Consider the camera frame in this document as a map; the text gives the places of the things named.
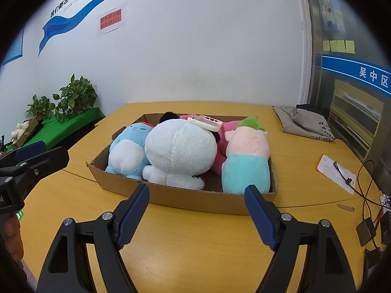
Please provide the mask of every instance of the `black plush toy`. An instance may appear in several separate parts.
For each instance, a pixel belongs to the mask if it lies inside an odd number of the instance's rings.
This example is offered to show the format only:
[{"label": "black plush toy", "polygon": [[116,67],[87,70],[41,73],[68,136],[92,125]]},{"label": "black plush toy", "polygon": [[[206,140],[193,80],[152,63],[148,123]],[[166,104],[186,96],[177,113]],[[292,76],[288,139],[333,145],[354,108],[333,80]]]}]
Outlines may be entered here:
[{"label": "black plush toy", "polygon": [[[171,120],[171,119],[179,119],[179,116],[171,111],[167,111],[165,114],[163,114],[161,116],[159,123],[162,123],[164,121]],[[213,132],[213,131],[211,131],[211,133],[215,137],[216,143],[218,143],[220,141],[220,135],[217,132]]]}]

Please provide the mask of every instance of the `blue wave decoration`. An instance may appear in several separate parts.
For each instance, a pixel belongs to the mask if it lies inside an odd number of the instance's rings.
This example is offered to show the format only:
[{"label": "blue wave decoration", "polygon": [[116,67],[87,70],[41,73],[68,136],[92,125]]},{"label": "blue wave decoration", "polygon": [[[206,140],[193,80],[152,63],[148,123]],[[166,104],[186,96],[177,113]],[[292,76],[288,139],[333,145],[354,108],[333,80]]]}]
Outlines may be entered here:
[{"label": "blue wave decoration", "polygon": [[73,17],[67,19],[62,16],[52,17],[42,28],[44,31],[44,37],[40,43],[40,52],[42,52],[46,43],[53,36],[63,34],[73,30],[76,26],[78,26],[81,21],[93,10],[98,4],[103,2],[104,0],[92,0],[85,7],[83,7],[77,14]]}]

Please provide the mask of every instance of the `screw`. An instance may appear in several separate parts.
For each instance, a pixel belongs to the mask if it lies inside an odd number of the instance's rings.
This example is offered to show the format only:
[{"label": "screw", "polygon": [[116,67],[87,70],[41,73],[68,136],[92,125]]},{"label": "screw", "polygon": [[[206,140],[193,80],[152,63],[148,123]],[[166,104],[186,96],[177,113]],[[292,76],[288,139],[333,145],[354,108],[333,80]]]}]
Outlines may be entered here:
[{"label": "screw", "polygon": [[327,219],[322,219],[320,223],[323,227],[326,227],[326,228],[330,227],[330,225],[331,225]]},{"label": "screw", "polygon": [[281,218],[283,221],[291,221],[292,216],[290,214],[287,214],[286,212],[281,215]]},{"label": "screw", "polygon": [[103,219],[103,220],[110,220],[112,217],[113,217],[113,214],[112,214],[111,212],[105,212],[105,213],[102,215],[102,219]]},{"label": "screw", "polygon": [[72,218],[67,218],[63,221],[64,226],[69,226],[73,222]]}]

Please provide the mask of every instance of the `green leaves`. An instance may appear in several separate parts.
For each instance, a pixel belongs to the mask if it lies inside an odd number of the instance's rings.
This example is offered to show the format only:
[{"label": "green leaves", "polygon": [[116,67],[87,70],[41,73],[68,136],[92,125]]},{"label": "green leaves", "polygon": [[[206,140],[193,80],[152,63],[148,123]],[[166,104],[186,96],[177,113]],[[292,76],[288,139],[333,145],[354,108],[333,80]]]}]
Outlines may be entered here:
[{"label": "green leaves", "polygon": [[83,76],[75,79],[75,74],[72,75],[70,83],[60,88],[60,91],[60,95],[53,94],[53,99],[58,101],[54,117],[59,122],[68,121],[72,116],[81,114],[85,108],[93,107],[97,98],[89,80]]},{"label": "green leaves", "polygon": [[75,101],[73,99],[68,100],[68,106],[73,109],[75,107]]},{"label": "green leaves", "polygon": [[37,99],[37,95],[34,95],[33,103],[27,106],[30,108],[26,111],[26,114],[30,114],[33,117],[42,114],[44,119],[51,118],[53,116],[52,110],[55,108],[55,104],[51,104],[50,100],[44,95],[40,99]]}]

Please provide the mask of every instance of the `finger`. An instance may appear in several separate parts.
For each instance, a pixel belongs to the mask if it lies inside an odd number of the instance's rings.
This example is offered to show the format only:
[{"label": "finger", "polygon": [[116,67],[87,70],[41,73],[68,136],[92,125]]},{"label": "finger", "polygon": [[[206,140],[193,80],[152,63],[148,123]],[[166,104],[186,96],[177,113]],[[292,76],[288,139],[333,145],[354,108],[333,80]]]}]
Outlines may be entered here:
[{"label": "finger", "polygon": [[11,218],[5,222],[5,232],[9,237],[20,232],[20,222],[15,214],[12,214]]},{"label": "finger", "polygon": [[20,233],[9,237],[5,242],[5,247],[7,251],[12,255],[17,252],[20,248],[23,248],[22,238]]},{"label": "finger", "polygon": [[16,252],[14,252],[13,254],[11,254],[11,257],[15,260],[15,261],[20,261],[23,259],[23,256],[24,256],[24,250],[23,250],[23,247],[19,248],[19,250],[17,250]]}]

